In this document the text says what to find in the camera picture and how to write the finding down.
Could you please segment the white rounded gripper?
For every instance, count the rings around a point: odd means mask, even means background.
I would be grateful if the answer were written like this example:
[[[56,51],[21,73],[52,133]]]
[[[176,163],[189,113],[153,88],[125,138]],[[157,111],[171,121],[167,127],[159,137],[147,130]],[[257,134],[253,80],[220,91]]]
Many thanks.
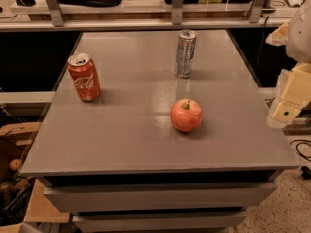
[[[267,124],[281,129],[292,124],[311,102],[311,0],[305,0],[290,23],[283,23],[265,42],[275,47],[286,45],[287,56],[300,62],[291,71],[282,70],[276,83]]]

